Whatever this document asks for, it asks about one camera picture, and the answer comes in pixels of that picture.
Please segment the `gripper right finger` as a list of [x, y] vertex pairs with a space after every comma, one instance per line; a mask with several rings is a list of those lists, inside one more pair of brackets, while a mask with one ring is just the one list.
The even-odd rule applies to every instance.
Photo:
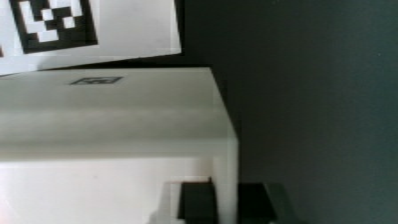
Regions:
[[308, 224], [298, 218], [280, 183], [237, 184], [237, 224]]

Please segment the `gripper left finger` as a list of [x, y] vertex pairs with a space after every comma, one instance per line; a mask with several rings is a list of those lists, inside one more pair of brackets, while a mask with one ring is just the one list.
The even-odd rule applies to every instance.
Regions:
[[166, 182], [147, 224], [218, 224], [216, 208], [211, 180]]

